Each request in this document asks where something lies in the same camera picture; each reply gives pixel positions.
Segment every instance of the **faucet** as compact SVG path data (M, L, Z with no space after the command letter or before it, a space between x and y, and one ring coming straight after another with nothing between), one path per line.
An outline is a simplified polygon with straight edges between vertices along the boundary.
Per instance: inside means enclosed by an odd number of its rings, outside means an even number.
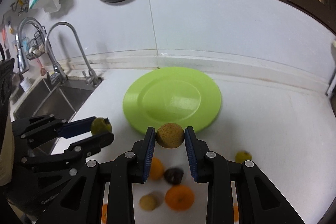
M61 21L61 22L55 23L55 24L50 28L49 32L47 33L47 35L46 35L46 37L45 37L45 39L44 39L44 41L45 41L45 43L44 43L44 44L45 44L45 51L46 51L46 52L49 52L49 49L48 49L48 48L50 47L50 44L47 43L47 40L48 40L48 37L49 37L51 31L52 31L55 27L57 27L57 26L59 26L59 25L66 25L66 26L68 26L68 27L72 30L72 32L73 32L73 34L74 34L74 36L75 36L75 39L76 39L77 45L78 45L78 47L79 47L79 50L81 51L82 56L83 56L83 58L84 58L84 61L85 61L85 63L86 63L86 66L87 66L87 68L88 68L88 70L89 70L89 77L86 76L85 71L83 71L83 75L84 75L84 77L85 77L85 79L86 79L86 83L87 83L87 84L92 83L94 87L98 86L98 85L100 84L100 79L98 78L98 76L97 76L96 72L94 71L94 69L91 68L90 63L89 63L89 61L87 60L86 55L85 55L85 53L84 53L84 51L83 51L83 47L82 47L82 45L81 45L81 43L80 43L80 41L79 41L77 32L76 32L75 28L74 28L70 23Z
M68 78L65 75L65 73L64 73L61 65L57 62L57 60L55 58L55 55L54 55L54 53L53 53L53 51L51 49L50 42L47 39L46 33L45 33L44 29L42 28L40 22L38 22L33 17L26 17L26 18L24 18L20 22L19 26L17 27L17 41L16 41L16 45L17 45L19 68L21 66L24 68L24 62L22 62L22 60L26 59L25 54L22 52L22 29L23 29L24 25L26 25L26 24L31 24L31 25L33 25L38 30L38 32L41 35L42 41L44 40L44 47L45 47L45 49L48 48L48 45L50 47L50 50L46 51L46 52L47 52L47 54L48 54L48 56L49 56L49 58L50 58L50 60L52 62L52 66L53 66L53 69L54 69L54 72L55 72L51 76L48 73L48 79L50 80L51 84L53 85L56 82L57 79L59 79L61 83L64 83Z

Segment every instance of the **plate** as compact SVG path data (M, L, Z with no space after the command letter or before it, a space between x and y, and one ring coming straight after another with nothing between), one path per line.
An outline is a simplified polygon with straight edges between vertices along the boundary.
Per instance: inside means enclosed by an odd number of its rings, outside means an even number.
M198 132L209 126L221 108L216 83L199 70L168 67L137 79L123 100L126 119L140 133L174 122Z

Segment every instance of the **orange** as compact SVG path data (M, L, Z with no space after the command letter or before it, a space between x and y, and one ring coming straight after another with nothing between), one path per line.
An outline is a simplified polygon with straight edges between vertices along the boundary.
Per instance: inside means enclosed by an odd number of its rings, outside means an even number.
M233 216L235 222L237 222L239 220L239 212L238 212L238 205L236 203L233 204Z
M101 221L103 223L106 223L106 217L107 217L107 204L103 204L103 210L101 213Z
M158 158L152 159L151 170L149 171L149 178L152 180L158 180L162 178L165 168L162 162Z
M193 191L185 185L171 187L165 196L167 205L175 211L188 210L194 203L195 195Z

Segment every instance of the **wire basket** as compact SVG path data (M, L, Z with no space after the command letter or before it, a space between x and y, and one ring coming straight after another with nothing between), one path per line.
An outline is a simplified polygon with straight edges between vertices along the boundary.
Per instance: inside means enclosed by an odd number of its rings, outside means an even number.
M26 56L29 60L33 60L35 58L40 57L44 53L45 53L44 41L42 40L40 32L37 31L34 34L34 38L30 40L30 42L27 45Z

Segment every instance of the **silver bolt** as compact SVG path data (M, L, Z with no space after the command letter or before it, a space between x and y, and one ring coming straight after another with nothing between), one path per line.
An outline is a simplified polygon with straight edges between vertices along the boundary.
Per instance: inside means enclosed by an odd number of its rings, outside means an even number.
M125 153L125 157L128 158L128 159L133 158L134 156L135 156L135 154L132 151L128 151L128 152Z
M244 163L247 167L253 167L254 166L254 162L251 161L251 160L246 160Z
M86 163L86 166L87 167L94 167L96 166L97 162L95 160L89 160L87 163Z
M77 169L76 168L71 168L69 170L69 175L71 175L72 177L74 177L77 174Z
M82 148L79 145L77 145L77 146L75 146L75 148L73 150L75 150L76 152L79 152L79 151L82 150Z
M206 155L207 155L208 158L214 158L216 156L216 153L212 152L212 151L209 151L209 152L207 152Z

